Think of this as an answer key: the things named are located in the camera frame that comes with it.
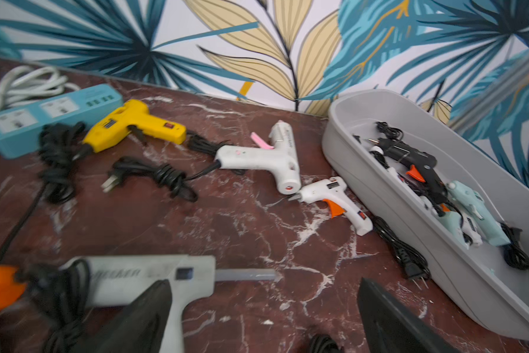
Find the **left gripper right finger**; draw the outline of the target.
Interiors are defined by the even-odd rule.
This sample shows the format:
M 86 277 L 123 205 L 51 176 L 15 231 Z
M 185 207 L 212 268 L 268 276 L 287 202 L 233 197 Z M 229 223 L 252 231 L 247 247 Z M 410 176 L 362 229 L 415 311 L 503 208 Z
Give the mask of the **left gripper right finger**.
M 458 351 L 371 279 L 361 279 L 357 304 L 371 352 Z

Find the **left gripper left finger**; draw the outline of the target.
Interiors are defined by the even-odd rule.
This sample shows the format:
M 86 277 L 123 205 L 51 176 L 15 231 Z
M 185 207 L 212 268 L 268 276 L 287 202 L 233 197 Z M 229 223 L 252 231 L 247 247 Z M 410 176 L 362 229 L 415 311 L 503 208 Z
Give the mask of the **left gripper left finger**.
M 154 282 L 96 334 L 77 343 L 73 352 L 159 352 L 173 293 L 170 282 Z

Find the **large white glue gun blue trigger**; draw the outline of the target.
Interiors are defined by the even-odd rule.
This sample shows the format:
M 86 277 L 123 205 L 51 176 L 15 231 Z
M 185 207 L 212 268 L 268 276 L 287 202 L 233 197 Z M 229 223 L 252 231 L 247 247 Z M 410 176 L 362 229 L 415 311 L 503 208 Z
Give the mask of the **large white glue gun blue trigger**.
M 218 269 L 215 257 L 187 254 L 74 257 L 86 306 L 122 312 L 73 352 L 184 352 L 183 312 L 214 293 L 216 282 L 274 281 L 273 269 Z

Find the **mint glue gun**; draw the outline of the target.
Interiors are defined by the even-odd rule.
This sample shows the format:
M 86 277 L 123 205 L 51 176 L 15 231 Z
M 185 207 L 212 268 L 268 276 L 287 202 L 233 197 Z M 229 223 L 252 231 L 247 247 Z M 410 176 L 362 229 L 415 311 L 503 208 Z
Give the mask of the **mint glue gun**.
M 436 219 L 445 229 L 448 230 L 451 239 L 459 243 L 464 249 L 469 249 L 470 244 L 465 240 L 461 227 L 462 216 L 454 211 L 445 212 L 442 216 L 437 215 Z
M 452 199 L 460 204 L 476 222 L 489 245 L 502 247 L 510 244 L 501 225 L 494 219 L 477 191 L 459 181 L 449 182 L 446 187 Z

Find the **small white glue gun orange trigger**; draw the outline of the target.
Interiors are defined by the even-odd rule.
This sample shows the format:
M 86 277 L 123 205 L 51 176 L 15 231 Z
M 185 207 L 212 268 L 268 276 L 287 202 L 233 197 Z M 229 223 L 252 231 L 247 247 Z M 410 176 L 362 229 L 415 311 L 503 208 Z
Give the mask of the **small white glue gun orange trigger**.
M 366 235 L 373 230 L 373 222 L 346 195 L 347 187 L 344 179 L 340 176 L 333 176 L 302 187 L 288 200 L 307 204 L 326 202 L 332 218 L 344 215 L 354 226 L 357 235 Z

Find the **black glue gun orange trigger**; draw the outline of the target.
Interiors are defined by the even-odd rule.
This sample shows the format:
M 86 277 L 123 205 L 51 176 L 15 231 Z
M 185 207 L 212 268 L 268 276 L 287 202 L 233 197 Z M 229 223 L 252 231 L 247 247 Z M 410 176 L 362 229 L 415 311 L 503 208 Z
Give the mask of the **black glue gun orange trigger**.
M 420 151 L 403 141 L 393 141 L 387 138 L 368 139 L 368 141 L 382 148 L 388 157 L 406 166 L 409 169 L 408 175 L 413 179 L 424 183 L 430 200 L 438 204 L 447 201 L 448 191 L 435 171 L 437 159 L 433 155 Z

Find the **large white glue gun pink stick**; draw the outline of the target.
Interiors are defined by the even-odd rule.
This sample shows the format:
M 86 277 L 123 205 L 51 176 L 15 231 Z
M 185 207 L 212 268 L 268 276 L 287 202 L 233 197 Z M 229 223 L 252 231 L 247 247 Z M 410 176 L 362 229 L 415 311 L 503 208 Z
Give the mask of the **large white glue gun pink stick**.
M 280 120 L 271 128 L 269 141 L 255 132 L 251 139 L 255 147 L 225 145 L 219 148 L 215 160 L 220 163 L 220 168 L 268 171 L 274 176 L 280 194 L 297 193 L 302 185 L 291 125 Z

